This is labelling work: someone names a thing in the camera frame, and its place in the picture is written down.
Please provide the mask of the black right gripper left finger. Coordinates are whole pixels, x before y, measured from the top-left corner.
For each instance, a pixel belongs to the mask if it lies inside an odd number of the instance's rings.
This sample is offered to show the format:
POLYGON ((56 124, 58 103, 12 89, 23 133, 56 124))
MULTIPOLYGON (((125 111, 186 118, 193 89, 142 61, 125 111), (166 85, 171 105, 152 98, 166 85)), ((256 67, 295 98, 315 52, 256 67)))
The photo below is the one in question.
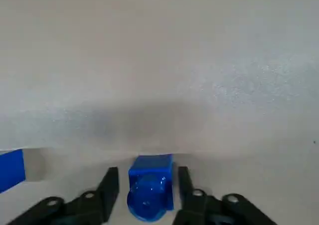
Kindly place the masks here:
POLYGON ((119 170, 110 167, 97 189, 70 202, 46 197, 9 222, 10 225, 101 225, 108 222, 119 194, 119 170))

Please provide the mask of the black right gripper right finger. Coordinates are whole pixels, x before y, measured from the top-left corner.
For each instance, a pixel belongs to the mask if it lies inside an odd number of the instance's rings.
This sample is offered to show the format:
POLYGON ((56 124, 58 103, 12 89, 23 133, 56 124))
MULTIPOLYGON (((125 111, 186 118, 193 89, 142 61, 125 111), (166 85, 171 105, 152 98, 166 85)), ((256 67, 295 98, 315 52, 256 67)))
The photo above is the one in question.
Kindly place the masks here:
POLYGON ((276 223, 244 196, 226 194, 222 199, 193 186, 189 169, 178 167, 181 209, 174 225, 275 225, 276 223))

